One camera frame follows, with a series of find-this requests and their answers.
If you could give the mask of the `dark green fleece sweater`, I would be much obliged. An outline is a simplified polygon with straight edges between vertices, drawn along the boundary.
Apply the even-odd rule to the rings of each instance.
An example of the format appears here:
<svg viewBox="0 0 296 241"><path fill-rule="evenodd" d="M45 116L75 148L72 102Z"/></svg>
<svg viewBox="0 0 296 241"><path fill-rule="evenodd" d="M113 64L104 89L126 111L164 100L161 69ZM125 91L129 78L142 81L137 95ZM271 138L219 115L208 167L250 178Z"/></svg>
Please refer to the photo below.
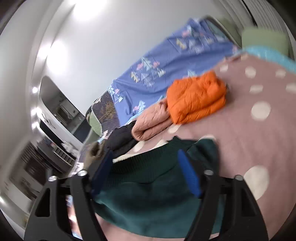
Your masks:
<svg viewBox="0 0 296 241"><path fill-rule="evenodd" d="M95 212L107 222L137 235L184 238L199 210L200 199L188 188L178 162L184 150L206 169L219 170L216 143L174 137L167 144L111 166Z"/></svg>

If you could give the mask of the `olive brown fleece garment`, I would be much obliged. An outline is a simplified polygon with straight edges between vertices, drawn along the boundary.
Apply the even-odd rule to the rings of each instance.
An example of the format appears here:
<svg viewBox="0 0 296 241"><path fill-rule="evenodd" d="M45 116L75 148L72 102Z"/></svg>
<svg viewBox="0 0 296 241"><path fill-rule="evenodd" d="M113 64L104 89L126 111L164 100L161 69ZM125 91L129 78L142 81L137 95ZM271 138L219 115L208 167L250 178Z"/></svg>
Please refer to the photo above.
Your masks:
<svg viewBox="0 0 296 241"><path fill-rule="evenodd" d="M85 161L84 161L83 168L85 170L88 170L88 168L93 162L101 160L105 152L105 143L106 143L106 140L103 140L102 142L93 142L90 145L90 148L86 154Z"/></svg>

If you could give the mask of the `pink polka dot bedsheet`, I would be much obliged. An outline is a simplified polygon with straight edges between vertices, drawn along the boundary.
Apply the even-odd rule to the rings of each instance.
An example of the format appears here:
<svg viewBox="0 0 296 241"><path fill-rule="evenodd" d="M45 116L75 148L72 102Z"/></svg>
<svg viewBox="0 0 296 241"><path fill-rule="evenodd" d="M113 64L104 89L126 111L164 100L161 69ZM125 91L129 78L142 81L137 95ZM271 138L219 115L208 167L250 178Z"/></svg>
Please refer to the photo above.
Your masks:
<svg viewBox="0 0 296 241"><path fill-rule="evenodd" d="M244 177L272 238L294 214L295 75L250 55L222 63L215 72L230 87L224 108L192 123L171 125L127 154L148 152L174 137L212 138L219 150L220 175ZM100 216L98 220L108 240L184 239L146 237Z"/></svg>

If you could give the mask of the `cream fleece jacket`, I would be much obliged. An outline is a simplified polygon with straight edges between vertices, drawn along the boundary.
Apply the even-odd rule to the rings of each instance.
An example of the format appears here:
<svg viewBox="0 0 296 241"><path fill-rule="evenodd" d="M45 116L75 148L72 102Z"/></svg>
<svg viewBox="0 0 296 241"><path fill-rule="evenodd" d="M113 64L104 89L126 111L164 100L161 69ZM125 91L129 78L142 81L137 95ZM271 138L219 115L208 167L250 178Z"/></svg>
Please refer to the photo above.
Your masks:
<svg viewBox="0 0 296 241"><path fill-rule="evenodd" d="M130 157L132 157L132 156L134 156L134 154L124 154L124 155L122 155L122 156L119 156L119 157L113 159L112 162L113 162L113 163L117 163L117 162L119 162L119 161L126 160L126 159L128 159L128 158L130 158Z"/></svg>

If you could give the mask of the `black garment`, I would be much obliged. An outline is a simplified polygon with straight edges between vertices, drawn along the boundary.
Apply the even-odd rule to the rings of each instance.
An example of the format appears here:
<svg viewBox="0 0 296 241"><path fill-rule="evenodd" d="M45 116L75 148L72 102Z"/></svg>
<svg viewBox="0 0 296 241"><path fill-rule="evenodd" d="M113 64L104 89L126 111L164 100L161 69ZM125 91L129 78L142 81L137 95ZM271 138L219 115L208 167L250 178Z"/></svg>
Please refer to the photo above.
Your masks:
<svg viewBox="0 0 296 241"><path fill-rule="evenodd" d="M131 150L138 141L132 136L132 129L136 121L128 125L116 128L105 143L107 150L111 150L113 158L116 159Z"/></svg>

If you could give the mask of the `dark floral quilt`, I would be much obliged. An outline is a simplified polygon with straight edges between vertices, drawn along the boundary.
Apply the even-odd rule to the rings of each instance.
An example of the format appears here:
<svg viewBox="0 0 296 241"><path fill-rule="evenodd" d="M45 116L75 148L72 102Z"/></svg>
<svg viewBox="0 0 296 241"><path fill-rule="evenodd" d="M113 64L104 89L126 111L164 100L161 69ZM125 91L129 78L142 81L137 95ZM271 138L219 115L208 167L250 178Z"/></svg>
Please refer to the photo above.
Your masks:
<svg viewBox="0 0 296 241"><path fill-rule="evenodd" d="M118 115L108 91L93 102L86 113L91 129L100 137L106 137L120 127Z"/></svg>

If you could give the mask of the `orange puffer jacket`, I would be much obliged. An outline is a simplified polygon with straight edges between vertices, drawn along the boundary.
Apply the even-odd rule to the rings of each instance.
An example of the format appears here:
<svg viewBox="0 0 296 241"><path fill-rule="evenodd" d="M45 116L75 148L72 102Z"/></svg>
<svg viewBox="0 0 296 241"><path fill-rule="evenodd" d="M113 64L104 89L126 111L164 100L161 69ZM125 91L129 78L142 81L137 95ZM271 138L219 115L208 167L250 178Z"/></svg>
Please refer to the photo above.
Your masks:
<svg viewBox="0 0 296 241"><path fill-rule="evenodd" d="M191 123L219 111L226 104L226 94L226 84L214 71L175 80L166 92L172 122Z"/></svg>

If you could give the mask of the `salmon pink quilted jacket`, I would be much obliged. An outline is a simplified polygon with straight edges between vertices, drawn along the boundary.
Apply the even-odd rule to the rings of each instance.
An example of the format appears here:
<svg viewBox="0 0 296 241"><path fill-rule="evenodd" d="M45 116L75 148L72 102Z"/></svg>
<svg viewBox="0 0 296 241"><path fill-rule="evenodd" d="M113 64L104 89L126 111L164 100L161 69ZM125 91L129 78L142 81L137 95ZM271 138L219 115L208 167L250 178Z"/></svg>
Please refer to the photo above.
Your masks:
<svg viewBox="0 0 296 241"><path fill-rule="evenodd" d="M173 123L166 98L151 105L137 118L132 136L137 141L146 141L165 130Z"/></svg>

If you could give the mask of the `light blue bed cover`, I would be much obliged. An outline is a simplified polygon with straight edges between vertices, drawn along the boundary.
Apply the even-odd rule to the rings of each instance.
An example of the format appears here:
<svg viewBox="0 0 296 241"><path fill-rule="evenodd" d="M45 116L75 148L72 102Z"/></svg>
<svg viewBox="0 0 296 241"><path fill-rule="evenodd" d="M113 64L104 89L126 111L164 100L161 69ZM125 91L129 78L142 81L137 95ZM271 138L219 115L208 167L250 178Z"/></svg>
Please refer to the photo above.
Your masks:
<svg viewBox="0 0 296 241"><path fill-rule="evenodd" d="M248 54L257 56L260 59L281 65L289 72L295 73L296 71L295 61L273 48L255 45L243 47L242 52L247 52Z"/></svg>

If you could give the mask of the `blue tree print sheet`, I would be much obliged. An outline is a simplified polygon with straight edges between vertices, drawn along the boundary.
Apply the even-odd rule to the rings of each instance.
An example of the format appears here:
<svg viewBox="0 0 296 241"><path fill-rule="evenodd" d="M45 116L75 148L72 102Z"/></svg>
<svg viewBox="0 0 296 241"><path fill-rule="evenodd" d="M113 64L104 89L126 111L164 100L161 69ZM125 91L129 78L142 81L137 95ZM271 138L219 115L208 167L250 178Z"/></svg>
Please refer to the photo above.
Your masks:
<svg viewBox="0 0 296 241"><path fill-rule="evenodd" d="M234 51L234 43L209 20L189 19L108 88L120 125L164 97L174 80L199 76Z"/></svg>

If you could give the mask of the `green pillow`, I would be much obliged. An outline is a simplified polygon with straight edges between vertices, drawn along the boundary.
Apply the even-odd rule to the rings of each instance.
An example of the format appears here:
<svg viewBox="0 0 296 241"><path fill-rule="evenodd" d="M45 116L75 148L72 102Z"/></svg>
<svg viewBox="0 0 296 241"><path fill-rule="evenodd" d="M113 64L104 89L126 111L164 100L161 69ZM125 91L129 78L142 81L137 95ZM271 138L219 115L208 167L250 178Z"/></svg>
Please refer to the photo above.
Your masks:
<svg viewBox="0 0 296 241"><path fill-rule="evenodd" d="M268 47L288 56L290 41L287 34L265 28L248 27L241 33L242 47Z"/></svg>

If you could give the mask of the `grey window curtain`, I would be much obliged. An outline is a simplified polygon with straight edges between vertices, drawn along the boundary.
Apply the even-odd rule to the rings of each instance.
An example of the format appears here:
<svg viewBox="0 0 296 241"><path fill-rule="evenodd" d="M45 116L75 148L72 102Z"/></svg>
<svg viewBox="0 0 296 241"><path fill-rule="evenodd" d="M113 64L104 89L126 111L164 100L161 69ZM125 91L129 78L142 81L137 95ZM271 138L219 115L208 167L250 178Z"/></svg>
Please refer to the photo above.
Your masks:
<svg viewBox="0 0 296 241"><path fill-rule="evenodd" d="M274 7L267 1L214 1L238 33L247 27L259 27L281 32L289 36L287 25Z"/></svg>

